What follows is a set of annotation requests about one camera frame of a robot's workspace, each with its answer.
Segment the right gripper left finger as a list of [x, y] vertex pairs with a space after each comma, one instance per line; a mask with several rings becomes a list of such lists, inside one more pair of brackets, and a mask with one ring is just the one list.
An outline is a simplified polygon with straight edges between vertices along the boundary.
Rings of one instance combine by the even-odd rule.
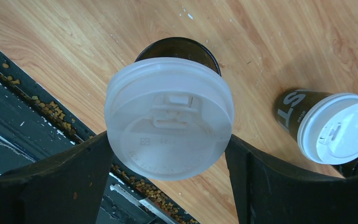
[[107, 133], [0, 175], [0, 224], [94, 224], [113, 162]]

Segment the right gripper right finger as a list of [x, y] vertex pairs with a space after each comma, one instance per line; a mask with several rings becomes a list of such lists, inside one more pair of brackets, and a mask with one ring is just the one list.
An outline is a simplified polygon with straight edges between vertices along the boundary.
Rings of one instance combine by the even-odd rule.
[[358, 224], [358, 176], [333, 177], [232, 135], [225, 151], [241, 224]]

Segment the white coffee lid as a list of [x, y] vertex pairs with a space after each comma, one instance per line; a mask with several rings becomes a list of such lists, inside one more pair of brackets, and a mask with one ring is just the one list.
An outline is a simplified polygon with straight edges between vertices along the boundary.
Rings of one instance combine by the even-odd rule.
[[296, 137], [302, 154], [327, 165], [358, 158], [358, 95], [332, 94], [317, 102], [302, 119]]
[[207, 170], [224, 153], [234, 116], [226, 81], [186, 59], [135, 62], [107, 86], [104, 119], [112, 151], [148, 179], [178, 181]]

